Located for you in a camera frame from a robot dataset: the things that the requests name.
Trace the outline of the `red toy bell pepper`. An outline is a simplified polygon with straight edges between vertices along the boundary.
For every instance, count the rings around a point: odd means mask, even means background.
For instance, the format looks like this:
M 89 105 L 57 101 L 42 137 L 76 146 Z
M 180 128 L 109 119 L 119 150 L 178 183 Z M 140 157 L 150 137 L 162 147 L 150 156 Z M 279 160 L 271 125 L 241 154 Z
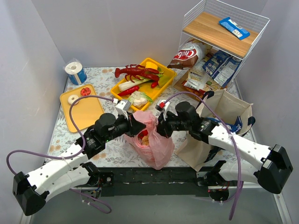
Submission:
M 142 132 L 139 133 L 138 136 L 139 136 L 140 138 L 143 138 L 144 136 L 147 136 L 147 135 L 148 135 L 148 131 L 147 131 L 147 130 L 143 130 Z

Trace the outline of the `pink plastic bag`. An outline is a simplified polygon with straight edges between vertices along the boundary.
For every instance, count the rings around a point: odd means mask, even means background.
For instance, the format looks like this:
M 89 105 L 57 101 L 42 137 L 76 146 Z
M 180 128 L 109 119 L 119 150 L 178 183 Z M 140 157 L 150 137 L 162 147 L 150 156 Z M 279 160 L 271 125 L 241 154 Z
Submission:
M 138 136 L 125 135 L 124 138 L 147 165 L 155 170 L 160 170 L 171 159 L 175 148 L 172 138 L 166 138 L 157 133 L 158 118 L 151 111 L 136 111 L 133 116 L 137 121 L 146 125 L 149 145 L 143 146 L 142 140 Z

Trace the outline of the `beige canvas tote bag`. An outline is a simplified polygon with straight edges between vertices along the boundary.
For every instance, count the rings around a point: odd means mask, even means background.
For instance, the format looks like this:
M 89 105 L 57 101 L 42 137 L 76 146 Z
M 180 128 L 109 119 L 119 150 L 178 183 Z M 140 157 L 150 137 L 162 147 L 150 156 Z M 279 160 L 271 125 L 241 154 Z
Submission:
M 201 104 L 196 108 L 200 117 L 213 117 L 223 125 L 215 122 L 215 128 L 208 141 L 198 141 L 189 133 L 175 154 L 195 171 L 199 171 L 208 161 L 222 149 L 235 154 L 235 147 L 230 137 L 245 135 L 255 123 L 252 104 L 234 97 L 226 90 L 208 91 L 204 94 Z M 225 123 L 234 124 L 237 116 L 241 117 L 242 129 L 236 134 L 230 132 Z

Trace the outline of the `blue Doritos chips bag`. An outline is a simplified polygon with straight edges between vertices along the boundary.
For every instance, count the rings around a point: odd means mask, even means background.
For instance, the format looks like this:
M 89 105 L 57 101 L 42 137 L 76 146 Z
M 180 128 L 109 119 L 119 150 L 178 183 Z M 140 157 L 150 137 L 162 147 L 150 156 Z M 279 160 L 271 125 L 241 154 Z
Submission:
M 219 125 L 223 125 L 219 119 L 217 118 L 213 118 L 213 117 L 208 117 L 209 120 L 211 121 L 215 121 L 216 123 L 218 123 Z M 230 130 L 230 132 L 232 133 L 236 133 L 238 134 L 241 129 L 242 129 L 242 121 L 241 121 L 241 117 L 237 116 L 235 123 L 234 124 L 229 124 L 229 123 L 225 123 L 227 128 Z

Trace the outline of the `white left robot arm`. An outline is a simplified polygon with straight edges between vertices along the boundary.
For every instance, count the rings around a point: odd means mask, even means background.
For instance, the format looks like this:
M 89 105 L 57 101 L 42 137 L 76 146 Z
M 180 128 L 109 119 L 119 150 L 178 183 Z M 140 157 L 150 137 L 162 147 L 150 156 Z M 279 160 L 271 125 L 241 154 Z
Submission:
M 146 127 L 133 114 L 115 117 L 104 113 L 65 152 L 27 174 L 14 176 L 13 195 L 26 216 L 37 213 L 47 201 L 76 186 L 100 187 L 105 182 L 99 169 L 89 161 L 105 149 L 106 143 L 127 135 L 134 137 Z

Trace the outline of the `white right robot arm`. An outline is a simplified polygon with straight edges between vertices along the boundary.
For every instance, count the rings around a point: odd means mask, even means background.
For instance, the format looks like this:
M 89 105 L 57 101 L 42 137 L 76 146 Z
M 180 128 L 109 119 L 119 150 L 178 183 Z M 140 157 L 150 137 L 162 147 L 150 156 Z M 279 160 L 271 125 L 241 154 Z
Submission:
M 170 103 L 160 100 L 156 109 L 158 117 L 157 132 L 171 137 L 174 131 L 187 131 L 186 140 L 176 151 L 176 155 L 197 171 L 198 184 L 203 186 L 221 185 L 230 181 L 244 181 L 259 184 L 273 194 L 281 193 L 293 171 L 287 151 L 276 144 L 273 147 L 260 145 L 239 135 L 227 132 L 223 125 L 201 117 L 189 102 L 176 105 L 176 114 L 168 111 Z M 210 150 L 224 149 L 244 159 L 238 161 L 218 161 L 204 172 L 203 166 Z

